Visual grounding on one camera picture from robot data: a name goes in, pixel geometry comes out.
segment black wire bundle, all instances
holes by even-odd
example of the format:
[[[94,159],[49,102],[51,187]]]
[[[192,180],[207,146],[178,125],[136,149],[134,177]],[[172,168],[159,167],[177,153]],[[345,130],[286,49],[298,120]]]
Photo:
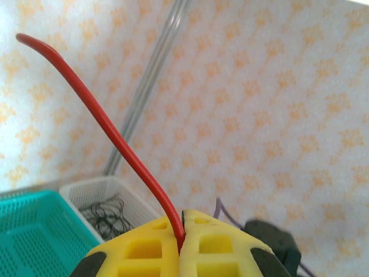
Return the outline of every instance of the black wire bundle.
[[[103,240],[108,241],[133,229],[131,223],[123,216],[124,205],[119,195],[115,195],[106,201],[81,209],[80,212]]]

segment orange floral pattern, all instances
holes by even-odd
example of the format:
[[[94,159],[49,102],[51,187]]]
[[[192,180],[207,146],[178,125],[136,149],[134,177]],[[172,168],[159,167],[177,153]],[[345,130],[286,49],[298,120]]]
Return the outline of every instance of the orange floral pattern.
[[[317,276],[362,276],[368,18],[348,1],[193,2],[133,138],[175,206],[211,215],[220,196],[241,224],[291,231]]]
[[[15,34],[28,33],[56,49],[121,128],[172,3],[2,4],[7,43],[0,49],[0,191],[100,175],[112,151],[60,74]]]

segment black object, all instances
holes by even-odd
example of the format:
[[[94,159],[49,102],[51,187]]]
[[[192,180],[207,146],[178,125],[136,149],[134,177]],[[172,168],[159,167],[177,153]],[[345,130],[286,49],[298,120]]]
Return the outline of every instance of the black object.
[[[185,228],[185,212],[182,211],[182,225],[183,225],[183,228]]]
[[[251,254],[264,277],[291,277],[275,255],[260,248],[252,248]]]
[[[104,252],[96,252],[83,258],[69,277],[96,277],[105,259]]]
[[[80,212],[103,240],[108,241],[133,229],[123,215],[124,206],[124,201],[117,194],[108,200],[85,207]]]
[[[246,222],[242,230],[267,244],[291,277],[297,277],[301,253],[289,232],[282,231],[268,222],[257,219]]]

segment basket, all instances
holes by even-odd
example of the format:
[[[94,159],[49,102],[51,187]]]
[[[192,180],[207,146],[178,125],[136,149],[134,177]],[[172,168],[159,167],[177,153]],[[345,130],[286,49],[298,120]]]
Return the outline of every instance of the basket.
[[[103,242],[103,239],[83,217],[79,209],[105,201],[119,194],[119,197],[125,203],[123,210],[125,219],[133,227],[138,227],[160,217],[159,213],[139,195],[114,176],[99,177],[65,185],[60,188],[59,192],[100,242]]]
[[[98,244],[57,192],[0,201],[0,276],[66,277]]]

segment yellow plastic part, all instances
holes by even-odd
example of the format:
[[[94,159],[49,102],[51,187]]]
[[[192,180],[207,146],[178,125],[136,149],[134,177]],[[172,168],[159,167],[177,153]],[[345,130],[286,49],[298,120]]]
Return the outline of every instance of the yellow plastic part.
[[[260,240],[195,210],[184,211],[184,229],[180,277],[263,277],[250,250],[273,252]]]
[[[178,248],[168,218],[137,227],[93,248],[87,256],[105,252],[96,277],[177,277]]]

